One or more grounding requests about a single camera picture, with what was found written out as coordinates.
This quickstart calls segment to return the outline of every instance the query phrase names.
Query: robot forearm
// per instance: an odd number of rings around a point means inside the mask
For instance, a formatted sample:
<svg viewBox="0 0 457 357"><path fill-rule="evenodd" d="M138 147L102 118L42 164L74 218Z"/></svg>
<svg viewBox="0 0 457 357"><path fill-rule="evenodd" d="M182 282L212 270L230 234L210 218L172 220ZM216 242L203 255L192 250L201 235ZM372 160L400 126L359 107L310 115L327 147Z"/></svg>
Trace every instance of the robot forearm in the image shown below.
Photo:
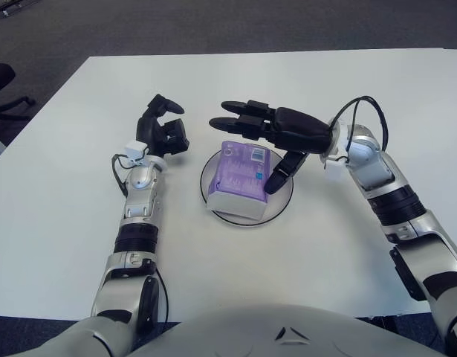
<svg viewBox="0 0 457 357"><path fill-rule="evenodd" d="M395 247L390 255L412 298L428 300L447 353L457 356L457 248L366 128L356 126L346 163Z"/></svg>

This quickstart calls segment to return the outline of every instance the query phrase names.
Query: black chair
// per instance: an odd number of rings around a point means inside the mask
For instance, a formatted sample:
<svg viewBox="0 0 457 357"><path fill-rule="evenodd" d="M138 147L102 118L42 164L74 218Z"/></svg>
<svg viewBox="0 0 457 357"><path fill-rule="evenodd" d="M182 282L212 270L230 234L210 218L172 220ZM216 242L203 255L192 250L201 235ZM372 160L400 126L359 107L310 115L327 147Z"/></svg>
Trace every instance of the black chair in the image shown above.
<svg viewBox="0 0 457 357"><path fill-rule="evenodd" d="M4 63L0 63L0 91L15 78L15 72L12 67ZM5 114L9 109L18 106L20 103L26 102L27 105L32 106L35 104L35 100L29 97L20 97L19 99L13 100L7 104L0 105L0 120L31 120L31 116L28 115L10 115Z"/></svg>

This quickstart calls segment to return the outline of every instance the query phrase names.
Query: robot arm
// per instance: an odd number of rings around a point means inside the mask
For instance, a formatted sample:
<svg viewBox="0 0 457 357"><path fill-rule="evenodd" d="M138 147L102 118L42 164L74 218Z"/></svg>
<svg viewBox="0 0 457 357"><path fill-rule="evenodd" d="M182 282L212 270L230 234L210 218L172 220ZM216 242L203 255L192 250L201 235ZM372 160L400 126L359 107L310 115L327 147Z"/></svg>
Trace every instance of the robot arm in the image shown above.
<svg viewBox="0 0 457 357"><path fill-rule="evenodd" d="M350 104L357 106L359 99ZM379 112L376 102L371 103ZM360 125L347 127L336 118L329 126L310 115L254 101L222 106L239 119L215 118L211 126L253 140L266 138L288 151L265 185L267 193L276 192L294 175L309 153L320 154L327 170L347 167L386 238L395 244L390 255L408 293L416 300L428 300L447 354L457 356L457 247L372 133Z"/></svg>
<svg viewBox="0 0 457 357"><path fill-rule="evenodd" d="M154 328L159 298L155 247L161 223L163 172L167 168L163 157L186 151L189 146L181 119L163 126L158 123L166 112L182 114L184 110L156 95L137 123L137 140L126 146L126 155L112 159L126 204L91 317L41 347L16 356L123 357L131 351L138 333ZM120 157L132 164L124 182L114 168Z"/></svg>

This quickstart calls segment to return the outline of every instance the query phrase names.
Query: round plate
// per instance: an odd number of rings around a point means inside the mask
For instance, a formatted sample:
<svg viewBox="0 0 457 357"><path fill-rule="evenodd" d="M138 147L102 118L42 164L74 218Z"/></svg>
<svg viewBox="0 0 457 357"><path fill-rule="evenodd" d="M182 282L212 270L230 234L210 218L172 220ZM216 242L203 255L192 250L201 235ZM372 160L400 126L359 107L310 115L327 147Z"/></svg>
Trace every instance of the round plate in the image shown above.
<svg viewBox="0 0 457 357"><path fill-rule="evenodd" d="M272 173L273 168L281 161L282 158L273 150L270 151L270 173ZM218 151L208 160L208 162L205 164L204 169L201 172L200 191L205 203L207 203L208 187L210 186L210 182L212 181L213 176L215 176L216 169L218 167L218 162L220 161L220 152L221 150ZM288 206L288 203L291 200L291 197L293 195L293 188L294 182L293 179L290 178L289 181L286 182L286 184L283 187L281 187L281 189L279 189L278 192L274 193L273 195L268 195L268 206L266 207L265 214L263 214L263 217L259 221L247 217L236 216L234 214L229 213L215 211L213 211L213 213L216 216L223 219L224 221L233 223L234 225L242 225L246 227L262 225L263 223L275 219L277 216L281 214L281 212L283 212L283 210L286 208L286 206Z"/></svg>

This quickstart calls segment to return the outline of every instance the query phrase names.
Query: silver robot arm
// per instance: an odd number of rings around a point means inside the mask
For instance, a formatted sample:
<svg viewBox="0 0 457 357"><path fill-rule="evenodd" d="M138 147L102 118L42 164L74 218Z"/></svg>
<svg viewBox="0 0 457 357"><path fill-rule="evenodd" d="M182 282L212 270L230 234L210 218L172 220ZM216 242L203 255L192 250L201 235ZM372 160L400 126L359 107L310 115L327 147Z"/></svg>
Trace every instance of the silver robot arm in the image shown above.
<svg viewBox="0 0 457 357"><path fill-rule="evenodd" d="M159 298L155 274L160 278L155 247L161 225L163 172L167 169L163 157L183 152L189 146L181 119L163 126L158 123L166 112L182 114L184 110L156 95L137 122L136 140L127 144L125 155L112 159L113 173L126 203L114 253L108 257L91 317L41 347L15 356L123 357L131 351L137 334L155 327ZM114 166L116 161L121 164L121 157L131 164L124 182Z"/></svg>
<svg viewBox="0 0 457 357"><path fill-rule="evenodd" d="M457 356L457 247L366 127L354 126L346 152L350 129L335 126L332 145L321 161L327 170L345 164L386 238L395 244L390 255L408 293L428 301L447 354Z"/></svg>

